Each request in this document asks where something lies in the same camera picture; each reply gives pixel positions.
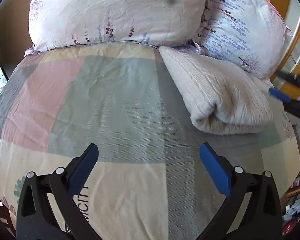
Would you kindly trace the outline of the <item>wooden door frame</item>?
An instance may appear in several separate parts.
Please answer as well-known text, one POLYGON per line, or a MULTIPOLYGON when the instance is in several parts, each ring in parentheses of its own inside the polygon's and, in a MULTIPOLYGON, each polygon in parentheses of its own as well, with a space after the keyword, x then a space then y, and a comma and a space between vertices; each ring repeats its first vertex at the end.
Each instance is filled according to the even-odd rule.
POLYGON ((300 0, 268 0, 290 29, 277 70, 300 74, 300 0))

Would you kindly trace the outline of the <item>pink floral pillow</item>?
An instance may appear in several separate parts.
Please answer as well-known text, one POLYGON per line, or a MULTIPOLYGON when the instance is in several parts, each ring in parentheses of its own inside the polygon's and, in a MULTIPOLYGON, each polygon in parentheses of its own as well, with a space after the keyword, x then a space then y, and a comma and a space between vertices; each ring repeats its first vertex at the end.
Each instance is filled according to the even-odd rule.
POLYGON ((194 37, 204 5, 205 0, 31 0, 32 49, 117 41, 182 45, 194 37))

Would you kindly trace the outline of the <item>pastel checked quilt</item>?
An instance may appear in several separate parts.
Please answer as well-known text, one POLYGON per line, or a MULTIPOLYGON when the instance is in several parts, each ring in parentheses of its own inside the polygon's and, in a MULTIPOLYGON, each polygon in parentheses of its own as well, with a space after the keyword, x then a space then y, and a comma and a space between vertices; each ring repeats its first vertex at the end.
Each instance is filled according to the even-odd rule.
POLYGON ((257 134, 196 129, 159 52, 106 43, 27 55, 0 94, 0 199, 16 212, 28 172, 50 174, 89 144, 99 159, 75 202, 103 239, 195 239, 224 197, 199 158, 272 173, 283 195, 300 171, 281 102, 257 134))

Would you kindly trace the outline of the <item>white floral pillow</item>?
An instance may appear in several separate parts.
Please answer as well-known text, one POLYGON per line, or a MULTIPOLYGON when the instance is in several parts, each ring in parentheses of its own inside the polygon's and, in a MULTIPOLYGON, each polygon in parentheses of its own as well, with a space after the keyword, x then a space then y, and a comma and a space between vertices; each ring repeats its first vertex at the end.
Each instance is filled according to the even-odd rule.
POLYGON ((267 0, 206 0, 193 41, 202 54, 264 79, 279 65, 290 29, 267 0))

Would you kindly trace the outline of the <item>beige cable-knit sweater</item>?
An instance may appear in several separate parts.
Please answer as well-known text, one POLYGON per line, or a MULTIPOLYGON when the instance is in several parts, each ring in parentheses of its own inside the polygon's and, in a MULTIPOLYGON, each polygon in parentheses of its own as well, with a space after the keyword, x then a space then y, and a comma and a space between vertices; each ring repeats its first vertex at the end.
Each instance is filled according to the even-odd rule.
POLYGON ((198 130, 258 133, 272 123, 266 96, 235 64, 164 46, 159 53, 198 130))

